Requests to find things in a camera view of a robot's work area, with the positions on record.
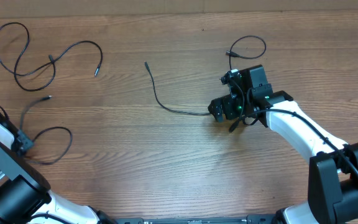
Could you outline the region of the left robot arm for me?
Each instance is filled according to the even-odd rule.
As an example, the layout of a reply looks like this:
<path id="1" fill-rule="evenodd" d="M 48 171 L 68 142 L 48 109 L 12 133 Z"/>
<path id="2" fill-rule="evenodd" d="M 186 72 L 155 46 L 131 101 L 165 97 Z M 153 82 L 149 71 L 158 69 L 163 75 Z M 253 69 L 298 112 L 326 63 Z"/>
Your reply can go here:
<path id="1" fill-rule="evenodd" d="M 0 112 L 0 223 L 100 223 L 97 211 L 52 192 L 42 174 L 11 149 L 17 133 Z"/>

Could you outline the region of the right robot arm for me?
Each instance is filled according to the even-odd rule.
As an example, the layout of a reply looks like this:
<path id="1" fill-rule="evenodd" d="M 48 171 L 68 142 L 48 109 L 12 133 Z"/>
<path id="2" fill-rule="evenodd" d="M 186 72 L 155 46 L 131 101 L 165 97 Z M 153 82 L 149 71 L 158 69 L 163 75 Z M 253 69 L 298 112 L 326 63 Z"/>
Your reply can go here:
<path id="1" fill-rule="evenodd" d="M 307 116 L 285 91 L 273 91 L 262 65 L 221 77 L 229 94 L 213 99 L 209 113 L 233 124 L 248 118 L 281 135 L 308 163 L 307 200 L 259 215 L 258 223 L 347 223 L 358 219 L 358 142 L 348 144 Z"/>

